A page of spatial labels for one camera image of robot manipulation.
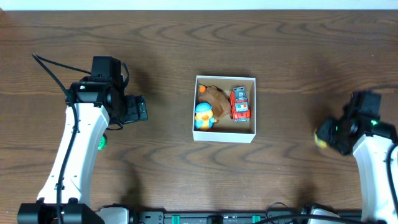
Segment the yellow duck toy blue hat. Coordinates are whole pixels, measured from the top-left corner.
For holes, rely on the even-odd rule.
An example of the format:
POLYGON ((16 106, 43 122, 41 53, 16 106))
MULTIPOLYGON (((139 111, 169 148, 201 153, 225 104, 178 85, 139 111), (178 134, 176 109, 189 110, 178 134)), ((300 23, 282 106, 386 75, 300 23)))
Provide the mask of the yellow duck toy blue hat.
POLYGON ((195 107, 195 129, 199 131, 210 130, 216 119, 214 117, 213 107, 207 103, 199 103, 195 107))

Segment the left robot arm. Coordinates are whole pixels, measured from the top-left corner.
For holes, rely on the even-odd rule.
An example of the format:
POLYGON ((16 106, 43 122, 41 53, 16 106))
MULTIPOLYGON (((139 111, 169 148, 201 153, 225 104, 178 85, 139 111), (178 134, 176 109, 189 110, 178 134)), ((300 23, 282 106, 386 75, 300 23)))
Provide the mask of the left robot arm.
POLYGON ((139 223, 138 213, 126 205, 93 211, 90 190, 105 131, 147 120, 145 99, 125 94, 129 71, 116 58, 95 56, 85 73, 70 88, 61 87, 67 108, 57 156, 36 202, 20 205, 18 223, 139 223))

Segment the yellow ball blue letters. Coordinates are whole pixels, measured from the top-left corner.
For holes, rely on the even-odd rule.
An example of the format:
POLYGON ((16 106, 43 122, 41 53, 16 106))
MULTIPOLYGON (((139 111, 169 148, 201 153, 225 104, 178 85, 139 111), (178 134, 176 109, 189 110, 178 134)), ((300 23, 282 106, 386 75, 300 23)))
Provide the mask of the yellow ball blue letters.
POLYGON ((321 140, 321 139, 318 137, 317 131, 314 131, 313 137, 314 137, 315 144, 316 144, 319 148, 324 149, 324 148, 327 148, 327 147, 328 147, 328 144, 327 144, 325 141, 321 140))

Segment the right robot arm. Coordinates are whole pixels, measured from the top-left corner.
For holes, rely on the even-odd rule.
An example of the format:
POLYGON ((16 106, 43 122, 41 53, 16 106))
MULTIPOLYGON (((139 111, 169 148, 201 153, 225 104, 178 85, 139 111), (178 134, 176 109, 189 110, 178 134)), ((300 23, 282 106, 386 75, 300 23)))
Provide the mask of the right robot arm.
POLYGON ((319 147, 353 155, 359 171, 363 221, 397 223, 397 130, 381 121, 381 95, 355 91, 343 115, 314 132, 319 147))

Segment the brown plush toy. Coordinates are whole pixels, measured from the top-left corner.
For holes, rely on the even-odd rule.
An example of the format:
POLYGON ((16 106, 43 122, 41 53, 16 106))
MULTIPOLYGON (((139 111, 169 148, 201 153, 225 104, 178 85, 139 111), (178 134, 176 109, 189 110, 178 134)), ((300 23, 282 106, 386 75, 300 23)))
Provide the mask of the brown plush toy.
POLYGON ((200 103, 209 103, 212 106, 215 119, 219 120, 230 113, 228 98, 216 86, 199 85, 199 94, 200 103))

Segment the red toy fire truck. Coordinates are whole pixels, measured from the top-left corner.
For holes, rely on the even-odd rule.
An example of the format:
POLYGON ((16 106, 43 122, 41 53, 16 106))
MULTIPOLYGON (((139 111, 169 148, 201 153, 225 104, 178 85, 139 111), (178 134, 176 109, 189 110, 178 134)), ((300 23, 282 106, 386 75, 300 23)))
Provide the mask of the red toy fire truck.
POLYGON ((234 87, 229 101, 231 104, 231 119, 234 122, 245 122, 251 118, 248 96, 244 86, 234 87))

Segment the green ridged disc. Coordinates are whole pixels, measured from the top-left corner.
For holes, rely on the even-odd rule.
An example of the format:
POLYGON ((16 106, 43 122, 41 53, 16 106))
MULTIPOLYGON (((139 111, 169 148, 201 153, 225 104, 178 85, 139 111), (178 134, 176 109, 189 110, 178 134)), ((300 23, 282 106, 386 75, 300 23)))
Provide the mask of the green ridged disc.
POLYGON ((103 134, 98 145, 98 150, 102 151, 106 147, 106 145, 107 145, 107 137, 105 134, 103 134))

